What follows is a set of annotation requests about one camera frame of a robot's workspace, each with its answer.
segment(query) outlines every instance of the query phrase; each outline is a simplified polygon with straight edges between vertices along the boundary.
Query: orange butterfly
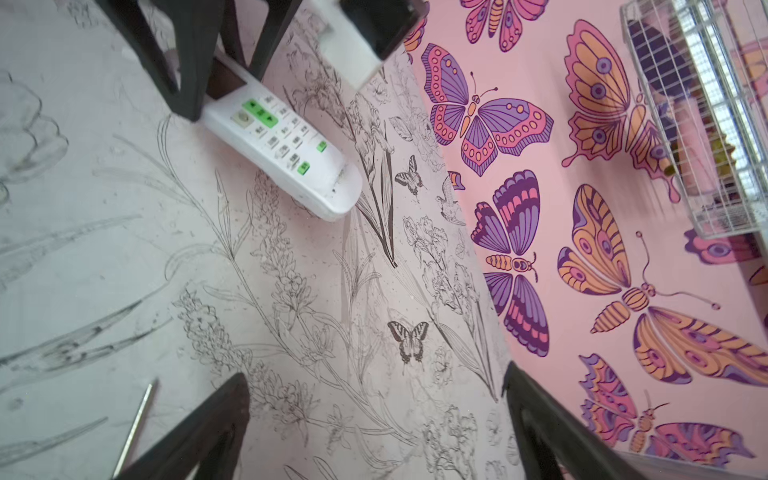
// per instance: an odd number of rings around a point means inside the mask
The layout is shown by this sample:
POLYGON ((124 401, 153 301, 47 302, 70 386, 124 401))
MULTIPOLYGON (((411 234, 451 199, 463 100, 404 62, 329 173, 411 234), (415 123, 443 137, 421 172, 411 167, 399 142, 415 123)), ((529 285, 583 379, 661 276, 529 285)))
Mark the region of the orange butterfly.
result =
MULTIPOLYGON (((688 368, 702 375, 755 386, 768 386, 768 353, 718 326, 682 313, 649 306, 656 291, 645 278, 632 286, 629 261, 611 209, 592 186, 576 191, 571 233, 576 252, 565 247, 558 256, 560 278, 587 295, 618 295, 598 315, 592 333, 608 332, 643 312, 634 329, 634 352, 645 371, 662 382, 692 381, 688 368)), ((642 233, 637 232, 642 240, 642 233)), ((672 295, 691 293, 678 292, 672 295)))

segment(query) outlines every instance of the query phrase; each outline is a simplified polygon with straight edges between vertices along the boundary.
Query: remote control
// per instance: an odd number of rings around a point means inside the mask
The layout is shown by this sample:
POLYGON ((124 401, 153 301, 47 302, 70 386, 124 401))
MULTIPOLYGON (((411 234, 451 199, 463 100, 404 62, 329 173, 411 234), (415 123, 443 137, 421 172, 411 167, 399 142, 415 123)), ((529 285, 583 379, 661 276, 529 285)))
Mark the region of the remote control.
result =
POLYGON ((362 177, 312 125, 232 58, 214 55, 200 120, 318 217, 334 221, 360 197, 362 177))

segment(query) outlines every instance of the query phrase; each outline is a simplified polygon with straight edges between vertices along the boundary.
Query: white wire rack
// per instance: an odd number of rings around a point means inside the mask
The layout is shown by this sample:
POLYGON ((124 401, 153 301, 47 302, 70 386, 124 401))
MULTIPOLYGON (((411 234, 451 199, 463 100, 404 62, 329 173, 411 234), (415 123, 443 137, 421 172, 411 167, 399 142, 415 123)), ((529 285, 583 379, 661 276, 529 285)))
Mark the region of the white wire rack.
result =
POLYGON ((633 0, 621 20, 699 235, 768 230, 768 5, 633 0))

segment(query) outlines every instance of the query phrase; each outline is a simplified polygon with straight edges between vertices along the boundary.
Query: black-and-white butterfly drawing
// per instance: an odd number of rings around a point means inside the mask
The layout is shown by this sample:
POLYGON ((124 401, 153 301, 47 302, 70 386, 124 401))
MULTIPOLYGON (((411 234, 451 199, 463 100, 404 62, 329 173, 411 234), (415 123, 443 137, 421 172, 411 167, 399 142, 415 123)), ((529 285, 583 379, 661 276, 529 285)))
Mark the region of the black-and-white butterfly drawing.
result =
POLYGON ((411 155, 411 159, 408 160, 408 171, 400 172, 395 175, 395 182, 408 187, 408 190, 410 190, 414 196, 419 192, 419 187, 424 187, 422 176, 416 171, 415 155, 411 155))
POLYGON ((427 322, 421 322, 413 330, 408 330, 400 322, 393 320, 386 324, 389 327, 389 331, 392 332, 392 336, 395 337, 397 343, 400 345, 400 357, 405 364, 411 362, 413 358, 416 362, 421 363, 424 356, 424 339, 427 337, 427 328, 429 324, 427 322))

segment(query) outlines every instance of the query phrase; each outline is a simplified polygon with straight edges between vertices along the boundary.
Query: butterfly illustration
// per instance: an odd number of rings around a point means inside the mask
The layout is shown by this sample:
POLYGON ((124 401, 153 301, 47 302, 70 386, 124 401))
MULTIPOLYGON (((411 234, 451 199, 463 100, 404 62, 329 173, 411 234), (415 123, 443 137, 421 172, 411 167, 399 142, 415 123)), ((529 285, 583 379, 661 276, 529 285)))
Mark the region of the butterfly illustration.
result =
POLYGON ((480 247, 498 254, 485 258, 485 262, 501 272, 485 274, 485 282, 491 292, 496 314, 506 310, 504 325, 520 344, 538 356, 549 352, 549 327, 544 307, 531 282, 523 275, 515 277, 512 286, 512 270, 518 273, 533 272, 535 281, 538 274, 524 255, 533 243, 538 227, 539 200, 538 181, 530 170, 517 172, 508 178, 493 194, 493 204, 499 215, 486 202, 477 204, 475 216, 477 226, 472 232, 472 241, 480 247), (507 253, 514 252, 512 258, 507 253))
POLYGON ((451 182, 451 176, 448 175, 442 182, 442 197, 439 195, 435 197, 435 200, 440 205, 440 214, 454 225, 466 225, 462 217, 462 208, 458 205, 458 200, 454 200, 452 192, 453 183, 451 182))
POLYGON ((392 336, 400 345, 400 358, 407 364, 411 362, 413 358, 416 362, 421 363, 424 356, 424 339, 427 337, 427 329, 429 324, 427 322, 421 322, 413 330, 408 330, 400 322, 395 320, 386 324, 389 327, 389 331, 392 332, 392 336))
POLYGON ((462 7, 473 8, 467 15, 467 39, 476 43, 482 35, 485 20, 488 22, 488 37, 493 38, 499 25, 502 30, 498 35, 498 47, 504 51, 512 50, 523 35, 520 17, 534 21, 544 13, 549 0, 462 0, 462 7))
POLYGON ((419 187, 424 187, 422 183, 422 176, 416 170, 416 156, 411 155, 408 160, 408 171, 400 172, 395 175, 395 182, 401 184, 404 187, 408 187, 408 190, 415 196, 419 192, 419 187))
MULTIPOLYGON (((611 209, 592 186, 576 190, 571 233, 576 252, 568 247, 558 255, 560 278, 580 293, 596 296, 621 294, 594 321, 591 332, 608 332, 642 312, 634 329, 634 351, 645 371, 656 380, 684 384, 693 379, 688 369, 702 375, 755 386, 768 386, 768 353, 725 329, 683 313, 649 306, 650 298, 688 295, 664 294, 645 277, 641 288, 632 286, 627 252, 611 209)), ((642 233, 637 232, 647 254, 642 233)), ((720 308, 711 303, 714 310, 720 308)))
POLYGON ((581 417, 587 428, 594 432, 609 447, 617 442, 626 442, 635 429, 630 441, 630 451, 640 453, 646 445, 645 455, 669 458, 682 462, 724 468, 729 462, 728 455, 755 458, 746 449, 739 432, 706 423, 665 423, 654 430, 657 409, 667 405, 650 407, 637 418, 637 407, 616 372, 597 353, 579 356, 587 366, 588 373, 579 384, 587 393, 581 405, 581 417))
POLYGON ((402 42, 402 44, 406 47, 406 51, 408 52, 409 63, 413 63, 411 52, 416 50, 419 45, 422 44, 422 39, 424 38, 424 28, 427 26, 427 15, 429 15, 429 2, 424 3, 427 6, 427 12, 424 14, 424 18, 422 18, 421 21, 416 24, 410 35, 408 35, 402 42))
POLYGON ((519 156, 529 144, 549 141, 553 120, 539 107, 525 100, 499 98, 478 108, 482 95, 477 94, 470 101, 464 72, 443 47, 427 45, 422 63, 427 76, 424 90, 436 104, 430 117, 435 139, 448 145, 457 134, 463 137, 462 160, 478 176, 483 175, 499 151, 519 156))
POLYGON ((663 178, 670 201, 680 202, 674 177, 664 174, 664 168, 672 165, 667 149, 654 122, 645 119, 642 94, 632 107, 627 72, 613 45, 591 23, 579 20, 568 36, 568 47, 565 80, 577 107, 568 124, 576 153, 562 161, 563 167, 581 155, 589 161, 597 157, 608 161, 623 150, 629 152, 635 170, 644 169, 652 180, 663 178))
MULTIPOLYGON (((685 233, 685 237, 688 239, 685 250, 698 255, 701 263, 706 265, 747 262, 761 257, 757 240, 751 233, 704 240, 696 230, 691 229, 685 233)), ((765 283, 768 283, 768 268, 761 265, 750 277, 750 285, 765 283)))
POLYGON ((453 186, 453 190, 464 190, 464 185, 462 184, 462 175, 459 172, 452 172, 448 170, 448 176, 451 177, 451 185, 453 186))

